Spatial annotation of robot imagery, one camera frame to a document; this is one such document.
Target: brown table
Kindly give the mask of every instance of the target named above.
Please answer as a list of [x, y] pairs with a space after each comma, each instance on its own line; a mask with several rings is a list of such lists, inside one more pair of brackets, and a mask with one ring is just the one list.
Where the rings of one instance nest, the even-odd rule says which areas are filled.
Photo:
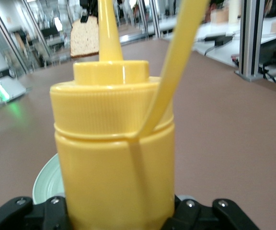
[[[123, 47], [159, 75], [168, 42]], [[174, 98], [175, 193], [210, 206], [234, 200], [262, 230], [276, 229], [276, 84], [249, 83], [234, 68], [193, 53]], [[0, 206], [31, 196], [56, 153], [49, 87], [73, 78], [72, 62], [21, 78], [31, 90], [0, 108]]]

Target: yellow squeeze bottle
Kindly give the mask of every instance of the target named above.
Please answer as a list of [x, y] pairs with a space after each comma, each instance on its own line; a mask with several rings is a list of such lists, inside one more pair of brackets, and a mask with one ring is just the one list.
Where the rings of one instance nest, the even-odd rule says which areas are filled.
[[100, 61], [50, 90], [69, 217], [74, 230], [159, 230], [174, 211], [172, 105], [135, 137], [160, 78], [123, 60], [112, 1], [98, 4]]

